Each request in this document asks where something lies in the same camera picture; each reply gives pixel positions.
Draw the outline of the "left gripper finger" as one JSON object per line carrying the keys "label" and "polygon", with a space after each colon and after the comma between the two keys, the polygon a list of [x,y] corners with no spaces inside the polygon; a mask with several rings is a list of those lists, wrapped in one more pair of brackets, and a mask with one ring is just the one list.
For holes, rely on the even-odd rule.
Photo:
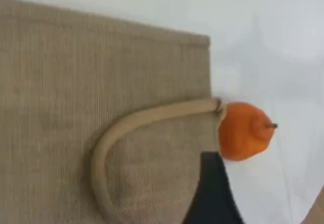
{"label": "left gripper finger", "polygon": [[199,182],[183,223],[240,224],[225,164],[218,152],[202,152]]}

